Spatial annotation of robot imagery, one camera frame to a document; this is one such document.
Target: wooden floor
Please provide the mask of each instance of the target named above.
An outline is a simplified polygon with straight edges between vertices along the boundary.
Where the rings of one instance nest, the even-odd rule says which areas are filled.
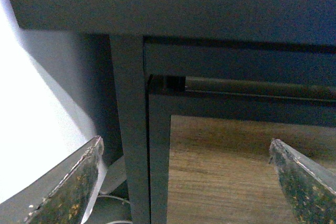
[[[168,224],[296,223],[281,192],[270,140],[336,171],[336,129],[172,117]]]

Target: cable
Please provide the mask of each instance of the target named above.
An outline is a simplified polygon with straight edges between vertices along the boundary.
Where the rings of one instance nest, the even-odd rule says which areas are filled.
[[[122,201],[122,204],[124,204],[125,202],[127,204],[131,204],[128,200],[126,199],[123,199],[123,198],[120,198],[120,197],[117,197],[117,196],[112,196],[112,195],[105,195],[105,194],[100,194],[97,196],[97,198],[112,198],[112,199],[118,199],[118,200],[121,200]]]
[[[122,223],[133,224],[133,222],[129,220],[115,220],[113,222],[109,222],[106,224],[122,224]]]

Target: desk drawer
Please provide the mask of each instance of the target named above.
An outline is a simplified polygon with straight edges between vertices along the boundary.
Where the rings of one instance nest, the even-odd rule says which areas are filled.
[[[222,42],[145,44],[147,74],[336,86],[334,47]]]

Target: speckled green surface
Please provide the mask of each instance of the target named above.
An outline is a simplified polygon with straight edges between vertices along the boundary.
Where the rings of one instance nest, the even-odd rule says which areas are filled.
[[[335,175],[281,140],[272,140],[270,154],[297,222],[336,223]]]
[[[97,136],[60,184],[27,216],[24,224],[81,223],[97,182],[102,153],[102,138]]]

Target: white wall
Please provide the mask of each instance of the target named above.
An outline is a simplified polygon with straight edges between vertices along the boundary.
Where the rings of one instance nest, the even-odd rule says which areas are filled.
[[[0,203],[101,134],[93,48],[85,35],[21,30],[0,0]]]

